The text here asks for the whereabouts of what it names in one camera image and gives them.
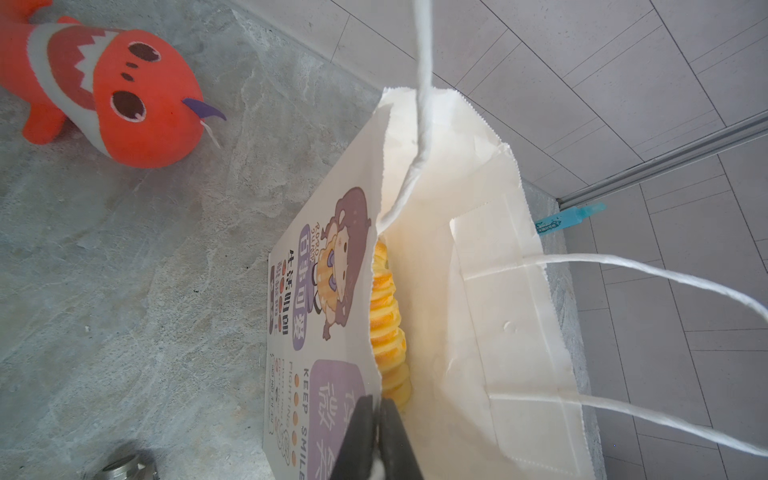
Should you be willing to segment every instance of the red shark plush toy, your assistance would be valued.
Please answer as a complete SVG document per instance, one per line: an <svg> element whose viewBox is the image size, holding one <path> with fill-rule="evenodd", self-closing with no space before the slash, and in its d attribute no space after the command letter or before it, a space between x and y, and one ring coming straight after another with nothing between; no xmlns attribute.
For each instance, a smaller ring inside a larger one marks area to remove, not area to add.
<svg viewBox="0 0 768 480"><path fill-rule="evenodd" d="M30 25L51 0L0 0L0 84L31 104L24 137L47 144L69 118L101 153L164 167L200 141L203 103L189 65L142 30L85 27L69 17Z"/></svg>

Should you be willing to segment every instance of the orange shark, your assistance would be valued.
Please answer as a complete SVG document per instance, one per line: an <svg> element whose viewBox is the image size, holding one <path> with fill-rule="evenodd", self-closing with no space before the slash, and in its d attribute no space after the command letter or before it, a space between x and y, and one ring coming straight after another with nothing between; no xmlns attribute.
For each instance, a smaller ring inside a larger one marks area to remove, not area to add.
<svg viewBox="0 0 768 480"><path fill-rule="evenodd" d="M203 102L181 55L142 30L94 28L70 17L30 25L51 0L0 0L0 84L31 104L24 137L52 141L67 118L103 154L132 167L164 167L200 141Z"/></svg>

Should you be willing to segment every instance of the cartoon girl illustration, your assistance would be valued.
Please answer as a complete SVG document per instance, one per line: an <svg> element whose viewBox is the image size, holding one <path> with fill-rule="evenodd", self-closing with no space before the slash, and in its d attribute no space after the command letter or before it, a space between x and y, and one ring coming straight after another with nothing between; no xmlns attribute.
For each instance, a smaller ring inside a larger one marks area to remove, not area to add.
<svg viewBox="0 0 768 480"><path fill-rule="evenodd" d="M320 234L326 245L314 268L315 311L326 314L325 340L331 338L331 325L346 325L370 226L366 195L354 187L336 202L336 212Z"/></svg>

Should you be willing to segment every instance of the blue tube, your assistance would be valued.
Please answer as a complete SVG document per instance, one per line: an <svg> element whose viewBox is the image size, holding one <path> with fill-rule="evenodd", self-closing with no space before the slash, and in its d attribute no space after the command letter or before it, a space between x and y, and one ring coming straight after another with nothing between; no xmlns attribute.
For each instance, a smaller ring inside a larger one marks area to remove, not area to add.
<svg viewBox="0 0 768 480"><path fill-rule="evenodd" d="M536 222L536 231L539 235L546 235L547 233L556 232L564 228L573 227L580 224L585 218L592 214L605 210L605 204L600 202L595 205L587 205L585 207L571 207L567 210L563 210L559 214L552 215L551 217L542 218Z"/></svg>

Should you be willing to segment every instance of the gray marble countertop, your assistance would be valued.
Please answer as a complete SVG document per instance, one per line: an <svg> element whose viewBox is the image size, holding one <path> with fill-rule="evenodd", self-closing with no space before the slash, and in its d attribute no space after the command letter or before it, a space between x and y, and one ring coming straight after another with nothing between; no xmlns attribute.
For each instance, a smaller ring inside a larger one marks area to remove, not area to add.
<svg viewBox="0 0 768 480"><path fill-rule="evenodd" d="M210 122L221 150L204 136L183 161L137 170L71 125L27 143L29 106L0 89L0 478L90 478L134 450L166 480L271 478L267 254L379 94L217 2L56 0L34 22L61 15L165 38L229 121ZM556 208L527 195L542 216ZM564 250L562 235L545 246ZM559 268L553 296L588 389Z"/></svg>

